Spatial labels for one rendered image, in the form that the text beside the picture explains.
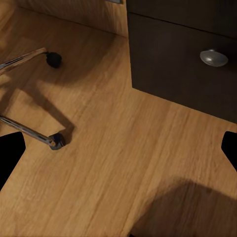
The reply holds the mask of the swivel chair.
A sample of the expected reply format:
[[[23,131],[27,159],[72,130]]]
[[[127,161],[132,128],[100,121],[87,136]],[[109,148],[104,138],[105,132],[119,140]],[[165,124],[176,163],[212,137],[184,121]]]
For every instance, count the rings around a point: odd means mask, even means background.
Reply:
[[[61,56],[55,52],[48,52],[48,50],[45,47],[40,47],[38,49],[25,53],[24,55],[21,55],[19,57],[1,63],[0,76],[5,74],[7,71],[13,70],[17,66],[22,65],[23,63],[26,63],[27,61],[30,61],[33,58],[42,55],[43,53],[46,55],[46,63],[48,63],[53,68],[59,67]],[[36,132],[35,130],[32,130],[31,128],[17,121],[14,121],[10,118],[7,118],[1,114],[0,114],[0,121],[5,124],[8,124],[9,126],[17,130],[20,130],[22,133],[27,134],[36,140],[46,143],[51,150],[56,150],[66,145],[65,139],[60,132],[53,134],[51,136],[44,136],[43,134]]]

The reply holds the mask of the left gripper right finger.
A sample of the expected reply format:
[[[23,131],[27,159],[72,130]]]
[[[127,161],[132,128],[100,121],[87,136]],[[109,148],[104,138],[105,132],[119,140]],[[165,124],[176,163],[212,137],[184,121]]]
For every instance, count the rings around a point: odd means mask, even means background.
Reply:
[[[221,149],[237,171],[237,133],[226,131]]]

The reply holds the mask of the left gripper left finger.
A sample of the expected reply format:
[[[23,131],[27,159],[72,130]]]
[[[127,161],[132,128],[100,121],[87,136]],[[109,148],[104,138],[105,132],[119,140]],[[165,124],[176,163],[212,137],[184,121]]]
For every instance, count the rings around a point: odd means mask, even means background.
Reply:
[[[3,188],[26,145],[21,131],[0,137],[0,190]]]

